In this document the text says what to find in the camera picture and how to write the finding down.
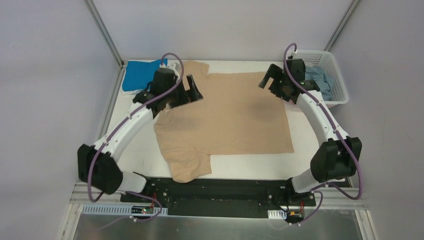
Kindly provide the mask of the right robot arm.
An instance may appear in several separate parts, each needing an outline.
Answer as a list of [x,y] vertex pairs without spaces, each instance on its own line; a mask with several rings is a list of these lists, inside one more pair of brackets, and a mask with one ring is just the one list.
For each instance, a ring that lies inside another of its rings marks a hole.
[[306,65],[302,59],[286,59],[283,67],[271,64],[260,88],[271,80],[269,90],[284,101],[292,101],[306,116],[319,143],[319,148],[303,173],[290,178],[284,190],[284,200],[296,205],[304,194],[325,186],[335,187],[335,180],[357,175],[362,180],[359,157],[362,142],[351,137],[335,120],[324,102],[314,80],[306,79]]

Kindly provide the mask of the beige t shirt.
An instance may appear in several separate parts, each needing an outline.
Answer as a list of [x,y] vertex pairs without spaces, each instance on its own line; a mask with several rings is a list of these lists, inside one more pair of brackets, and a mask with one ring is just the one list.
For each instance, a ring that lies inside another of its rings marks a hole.
[[212,155],[293,153],[283,101],[259,88],[263,72],[209,73],[206,63],[188,60],[203,99],[167,108],[154,125],[171,177],[188,183],[212,172]]

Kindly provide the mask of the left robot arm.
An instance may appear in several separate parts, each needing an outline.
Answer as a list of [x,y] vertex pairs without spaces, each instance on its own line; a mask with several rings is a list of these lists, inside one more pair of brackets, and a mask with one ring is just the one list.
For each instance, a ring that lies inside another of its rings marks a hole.
[[166,107],[175,108],[203,99],[193,75],[186,76],[185,89],[180,74],[171,66],[158,68],[147,87],[137,93],[125,116],[111,131],[91,145],[77,150],[78,177],[104,194],[133,192],[140,202],[152,198],[147,178],[122,171],[118,162],[134,137]]

